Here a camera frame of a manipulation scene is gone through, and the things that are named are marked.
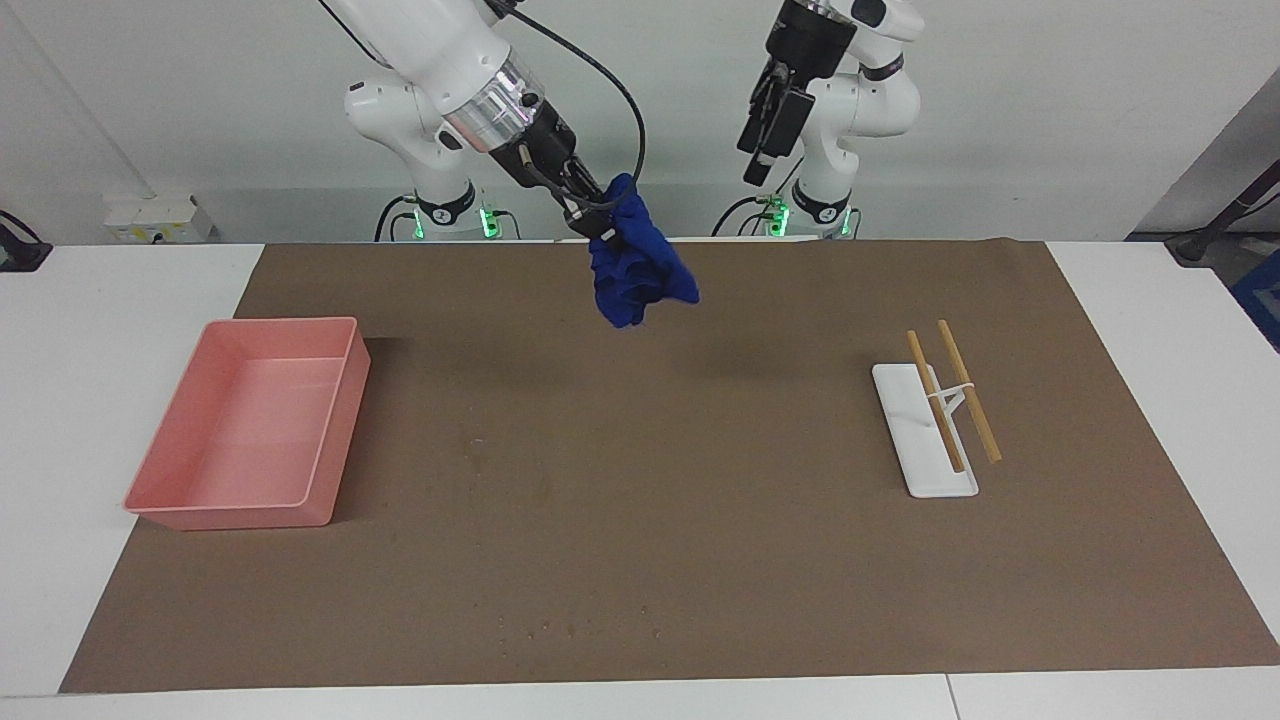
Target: wooden chopstick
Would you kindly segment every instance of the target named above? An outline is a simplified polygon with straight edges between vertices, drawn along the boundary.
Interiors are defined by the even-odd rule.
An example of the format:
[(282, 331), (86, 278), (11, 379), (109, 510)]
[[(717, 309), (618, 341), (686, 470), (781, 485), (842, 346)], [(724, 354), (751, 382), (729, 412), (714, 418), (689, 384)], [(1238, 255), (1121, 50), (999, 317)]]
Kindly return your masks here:
[(924, 393), (929, 396), (929, 409), (933, 410), (933, 421), (938, 425), (938, 432), (942, 433), (942, 445), (947, 448), (947, 457), (951, 459), (951, 469), (956, 473), (964, 473), (964, 461), (960, 459), (960, 448), (956, 447), (955, 436), (951, 434), (951, 425), (947, 423), (946, 410), (942, 407), (942, 400), (938, 397), (938, 386), (933, 382), (933, 375), (929, 374), (929, 365), (924, 361), (924, 348), (920, 347), (920, 337), (915, 334), (915, 331), (908, 331), (906, 342), (911, 346), (911, 356), (915, 357), (915, 370), (920, 374), (920, 384), (924, 386)]
[[(951, 366), (955, 368), (960, 382), (973, 383), (969, 369), (964, 365), (964, 357), (960, 356), (960, 347), (956, 346), (956, 338), (951, 334), (951, 325), (946, 320), (938, 320), (938, 331), (942, 332), (942, 342), (947, 343)], [(987, 460), (1000, 462), (1004, 455), (1000, 452), (1000, 446), (996, 445), (996, 434), (991, 432), (991, 423), (987, 421), (987, 413), (982, 409), (982, 401), (978, 400), (978, 391), (970, 384), (964, 388), (964, 396), (969, 401), (969, 415), (973, 416), (973, 424), (978, 427), (978, 437), (982, 438), (982, 447), (987, 451)]]

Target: blue towel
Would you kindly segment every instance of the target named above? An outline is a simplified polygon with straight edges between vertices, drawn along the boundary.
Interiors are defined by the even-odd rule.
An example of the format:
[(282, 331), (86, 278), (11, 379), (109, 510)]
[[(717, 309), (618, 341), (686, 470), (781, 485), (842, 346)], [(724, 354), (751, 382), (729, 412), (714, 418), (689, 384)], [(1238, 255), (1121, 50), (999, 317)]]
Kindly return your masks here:
[[(631, 176), (626, 173), (613, 178), (605, 197), (613, 200), (630, 184)], [(621, 251), (616, 252), (599, 238), (588, 245), (595, 272), (595, 305), (613, 327), (639, 325), (644, 322), (645, 306), (664, 297), (690, 304), (699, 301), (698, 282), (662, 231), (654, 227), (639, 193), (630, 195), (613, 210), (613, 227), (622, 233)]]

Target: brown work surface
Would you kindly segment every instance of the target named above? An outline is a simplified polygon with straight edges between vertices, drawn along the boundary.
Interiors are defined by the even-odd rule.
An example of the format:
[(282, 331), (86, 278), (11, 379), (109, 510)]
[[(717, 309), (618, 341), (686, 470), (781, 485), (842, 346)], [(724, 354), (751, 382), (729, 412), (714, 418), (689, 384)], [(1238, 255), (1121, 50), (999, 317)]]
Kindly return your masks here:
[[(618, 332), (582, 246), (269, 247), (238, 316), (370, 338), (334, 523), (140, 521), (63, 692), (1280, 664), (1044, 246), (682, 254), (703, 304)], [(870, 377), (916, 328), (952, 379), (938, 318), (970, 500)]]

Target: black cable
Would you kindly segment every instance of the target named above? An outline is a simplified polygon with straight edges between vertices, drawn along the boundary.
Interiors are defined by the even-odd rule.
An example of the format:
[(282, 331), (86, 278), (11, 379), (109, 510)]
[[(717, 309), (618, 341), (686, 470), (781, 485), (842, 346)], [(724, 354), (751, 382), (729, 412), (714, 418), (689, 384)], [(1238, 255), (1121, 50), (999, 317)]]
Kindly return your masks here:
[(1276, 201), (1276, 197), (1280, 197), (1280, 192), (1276, 192), (1275, 195), (1272, 195), (1271, 199), (1267, 200), (1266, 202), (1263, 202), (1262, 205), (1258, 205), (1258, 206), (1253, 208), (1252, 210), (1249, 210), (1248, 213), (1240, 215), (1239, 218), (1235, 219), (1235, 222), (1240, 222), (1244, 218), (1248, 218), (1249, 215), (1257, 215), (1258, 213), (1266, 210), (1267, 205), (1271, 205), (1272, 202)]
[(773, 215), (773, 213), (760, 213), (759, 215), (751, 215), (750, 218), (742, 220), (742, 227), (737, 228), (739, 237), (741, 237), (742, 233), (746, 232), (746, 223), (750, 223), (751, 220), (755, 220), (755, 227), (751, 228), (751, 236), (754, 237), (755, 233), (760, 229), (760, 220), (765, 220), (765, 219), (771, 218), (772, 215)]
[(547, 190), (552, 191), (552, 195), (554, 195), (557, 199), (561, 199), (561, 200), (563, 200), (563, 199), (572, 200), (575, 204), (577, 204), (577, 205), (580, 205), (582, 208), (586, 208), (589, 210), (599, 210), (599, 211), (605, 211), (605, 213), (612, 211), (614, 208), (617, 208), (620, 204), (622, 204), (623, 200), (626, 200), (627, 197), (630, 197), (631, 195), (634, 195), (636, 192), (636, 183), (640, 182), (640, 173), (644, 170), (644, 158), (645, 158), (645, 151), (646, 151), (648, 145), (649, 145), (649, 140), (648, 140), (648, 132), (646, 132), (645, 124), (644, 124), (644, 115), (640, 113), (640, 105), (636, 104), (635, 97), (631, 96), (631, 91), (627, 90), (627, 86), (623, 85), (621, 79), (618, 79), (618, 76), (613, 74), (609, 70), (609, 68), (605, 68), (599, 60), (596, 60), (595, 58), (588, 55), (585, 50), (582, 50), (577, 45), (573, 45), (568, 40), (564, 40), (563, 37), (561, 37), (559, 35), (557, 35), (556, 31), (548, 28), (547, 26), (539, 23), (538, 20), (535, 20), (535, 19), (530, 18), (529, 15), (526, 15), (526, 14), (521, 13), (520, 10), (517, 10), (515, 3), (508, 1), (508, 0), (493, 0), (493, 3), (497, 4), (497, 5), (499, 5), (511, 17), (513, 17), (517, 20), (525, 23), (526, 26), (529, 26), (534, 31), (536, 31), (536, 32), (541, 33), (543, 36), (545, 36), (552, 42), (556, 42), (561, 47), (563, 47), (563, 49), (568, 50), (570, 53), (572, 53), (573, 55), (576, 55), (580, 60), (582, 60), (588, 65), (591, 65), (593, 68), (595, 68), (595, 70), (598, 73), (600, 73), (602, 76), (605, 77), (605, 79), (608, 79), (611, 83), (613, 83), (613, 87), (618, 88), (618, 92), (622, 94), (622, 97), (627, 101), (627, 105), (631, 108), (631, 114), (635, 115), (635, 118), (636, 118), (636, 132), (640, 136), (640, 146), (639, 146), (639, 150), (636, 151), (636, 168), (635, 168), (635, 172), (631, 173), (631, 184), (627, 187), (627, 190), (622, 195), (614, 197), (613, 200), (611, 200), (608, 202), (593, 202), (593, 201), (586, 200), (584, 197), (577, 197), (573, 193), (566, 191), (564, 188), (562, 188), (558, 184), (556, 184), (554, 182), (552, 182), (550, 178), (548, 178), (547, 176), (544, 176), (541, 173), (541, 170), (539, 170), (538, 168), (535, 168), (532, 165), (532, 163), (525, 165), (525, 169), (527, 169), (529, 173), (531, 176), (534, 176), (534, 178), (538, 179), (538, 182), (540, 184), (543, 184), (543, 187), (545, 187)]
[[(1248, 213), (1245, 213), (1245, 214), (1240, 215), (1239, 218), (1236, 218), (1235, 223), (1239, 223), (1240, 220), (1243, 220), (1244, 218), (1248, 218), (1249, 215), (1257, 215), (1258, 213), (1266, 210), (1267, 205), (1271, 205), (1272, 202), (1275, 202), (1276, 199), (1280, 199), (1280, 192), (1272, 195), (1266, 202), (1262, 202), (1261, 205), (1254, 205), (1252, 210), (1249, 210)], [(1176, 240), (1179, 237), (1184, 237), (1184, 236), (1188, 236), (1188, 234), (1202, 233), (1202, 232), (1204, 232), (1207, 229), (1208, 229), (1208, 225), (1204, 225), (1202, 228), (1189, 229), (1189, 231), (1175, 232), (1174, 234), (1165, 236), (1165, 238), (1161, 240), (1160, 242), (1169, 242), (1170, 240)]]
[[(773, 195), (782, 195), (782, 191), (786, 190), (787, 183), (791, 182), (791, 178), (796, 177), (796, 172), (800, 169), (800, 165), (804, 165), (804, 158), (800, 158), (800, 160), (797, 160), (795, 165), (791, 165), (791, 172), (787, 173), (787, 177), (783, 178), (783, 181), (781, 183), (778, 183), (778, 188), (773, 191)], [(751, 228), (751, 236), (754, 237), (755, 233), (758, 233), (758, 232), (760, 232), (760, 220), (759, 219), (755, 220), (755, 227)]]
[(408, 202), (408, 199), (403, 195), (397, 195), (396, 200), (392, 200), (383, 208), (383, 214), (378, 217), (378, 228), (374, 231), (374, 242), (383, 241), (383, 228), (387, 227), (387, 218), (392, 217), (392, 210), (401, 202)]
[(399, 215), (396, 215), (396, 219), (392, 220), (392, 242), (396, 242), (396, 223), (399, 223), (401, 220), (413, 220), (417, 223), (417, 215), (413, 213), (401, 213)]
[(800, 160), (795, 165), (792, 165), (791, 172), (787, 173), (787, 179), (782, 181), (782, 184), (780, 184), (778, 188), (773, 191), (773, 195), (778, 195), (780, 192), (783, 191), (783, 188), (787, 187), (787, 183), (791, 182), (791, 178), (796, 177), (796, 170), (800, 169), (800, 165), (804, 165), (804, 158), (800, 158)]
[(347, 37), (349, 37), (352, 40), (352, 42), (355, 42), (356, 45), (358, 45), (360, 49), (365, 51), (365, 55), (369, 55), (370, 60), (378, 63), (379, 65), (387, 68), (388, 70), (394, 70), (396, 69), (396, 68), (388, 65), (387, 63), (384, 63), (383, 60), (379, 60), (378, 55), (374, 55), (374, 53), (371, 50), (369, 50), (369, 47), (358, 37), (356, 37), (356, 33), (352, 32), (352, 29), (349, 27), (347, 27), (347, 23), (342, 22), (342, 18), (338, 15), (338, 13), (333, 12), (333, 8), (330, 8), (328, 3), (325, 3), (324, 0), (316, 0), (316, 1), (320, 3), (320, 5), (323, 5), (324, 9), (329, 13), (329, 17), (333, 18), (333, 20), (342, 27), (342, 29), (347, 33)]
[(36, 234), (36, 231), (31, 229), (31, 225), (28, 225), (27, 223), (19, 220), (17, 217), (14, 217), (13, 213), (8, 213), (5, 210), (0, 210), (0, 218), (4, 218), (6, 220), (9, 220), (10, 223), (13, 223), (13, 225), (15, 228), (18, 228), (22, 232), (24, 232), (28, 236), (31, 236), (31, 240), (35, 240), (36, 242), (44, 242), (42, 240), (40, 240), (40, 236)]
[(716, 236), (719, 234), (721, 228), (724, 227), (724, 223), (728, 222), (730, 215), (732, 215), (733, 213), (736, 213), (739, 208), (742, 208), (744, 205), (750, 205), (751, 202), (755, 202), (754, 197), (744, 197), (744, 199), (739, 200), (737, 202), (730, 205), (728, 210), (724, 210), (724, 214), (721, 215), (721, 219), (716, 220), (716, 227), (712, 228), (712, 237), (716, 237)]
[(516, 219), (516, 214), (511, 210), (494, 210), (494, 218), (511, 218), (511, 224), (516, 227), (516, 240), (525, 240), (525, 236), (520, 233), (520, 220)]

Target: white table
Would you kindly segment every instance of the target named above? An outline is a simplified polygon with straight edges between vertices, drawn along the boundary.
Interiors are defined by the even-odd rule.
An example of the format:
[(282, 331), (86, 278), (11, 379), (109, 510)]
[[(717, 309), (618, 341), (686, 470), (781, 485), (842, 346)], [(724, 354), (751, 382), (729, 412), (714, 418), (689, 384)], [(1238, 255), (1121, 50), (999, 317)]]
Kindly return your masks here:
[[(1280, 357), (1208, 270), (1158, 245), (1051, 250), (1276, 633)], [(1280, 716), (1280, 667), (50, 697), (195, 340), (232, 315), (260, 252), (63, 247), (36, 274), (0, 275), (0, 717)]]

